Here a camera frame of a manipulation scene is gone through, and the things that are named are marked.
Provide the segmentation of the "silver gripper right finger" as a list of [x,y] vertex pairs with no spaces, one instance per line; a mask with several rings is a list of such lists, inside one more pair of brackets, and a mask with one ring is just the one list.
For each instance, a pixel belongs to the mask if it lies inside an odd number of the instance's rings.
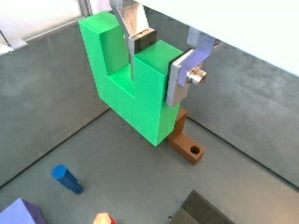
[[170,107],[185,98],[189,85],[198,86],[205,81],[206,73],[201,70],[201,63],[216,49],[217,43],[210,35],[189,28],[186,44],[190,49],[169,62],[165,103]]

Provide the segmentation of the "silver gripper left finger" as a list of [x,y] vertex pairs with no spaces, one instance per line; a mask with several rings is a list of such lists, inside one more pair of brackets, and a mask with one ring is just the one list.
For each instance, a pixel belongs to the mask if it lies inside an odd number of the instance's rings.
[[156,42],[156,30],[149,27],[145,8],[136,0],[109,0],[109,4],[124,31],[130,79],[133,79],[133,56]]

